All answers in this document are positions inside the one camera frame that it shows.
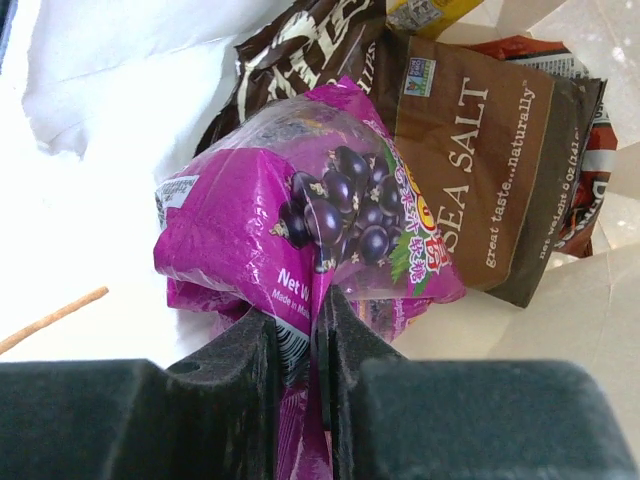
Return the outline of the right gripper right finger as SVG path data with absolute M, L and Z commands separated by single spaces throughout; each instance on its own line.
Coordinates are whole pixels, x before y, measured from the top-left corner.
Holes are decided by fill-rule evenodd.
M 629 479 L 595 380 L 564 361 L 411 361 L 331 288 L 317 320 L 337 479 Z

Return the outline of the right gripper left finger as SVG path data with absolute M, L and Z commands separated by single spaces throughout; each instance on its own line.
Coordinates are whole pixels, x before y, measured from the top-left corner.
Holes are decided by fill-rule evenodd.
M 169 368 L 148 360 L 5 363 L 5 479 L 272 479 L 274 321 L 249 312 Z

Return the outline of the yellow snack packet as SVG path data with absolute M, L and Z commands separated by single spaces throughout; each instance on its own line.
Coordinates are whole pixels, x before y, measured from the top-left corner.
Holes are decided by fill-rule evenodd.
M 389 1 L 386 25 L 397 32 L 436 40 L 482 3 L 483 0 Z

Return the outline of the brown chocolate packet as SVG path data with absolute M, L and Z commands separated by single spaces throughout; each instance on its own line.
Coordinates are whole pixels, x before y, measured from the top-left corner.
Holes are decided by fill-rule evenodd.
M 208 147 L 267 103 L 350 78 L 426 197 L 463 283 L 527 306 L 579 182 L 602 79 L 571 79 L 386 25 L 381 1 L 297 1 L 237 47 Z

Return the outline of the purple snack bag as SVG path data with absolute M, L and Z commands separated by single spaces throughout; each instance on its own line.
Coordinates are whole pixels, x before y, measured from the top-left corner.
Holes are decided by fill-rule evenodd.
M 276 322 L 281 479 L 329 479 L 312 330 L 328 290 L 392 311 L 395 339 L 465 289 L 426 200 L 372 102 L 350 79 L 269 103 L 155 193 L 154 266 L 170 307 Z

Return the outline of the red tortilla chips bag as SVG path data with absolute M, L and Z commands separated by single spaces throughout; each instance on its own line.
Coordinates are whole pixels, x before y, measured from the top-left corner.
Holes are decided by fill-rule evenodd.
M 535 40 L 515 35 L 471 45 L 471 50 L 492 58 L 509 61 L 551 75 L 571 79 L 588 78 L 587 67 L 561 42 Z M 618 138 L 608 112 L 600 105 L 586 142 L 579 182 L 565 216 L 555 250 L 577 258 L 593 253 L 592 233 L 600 214 L 606 189 L 614 168 Z

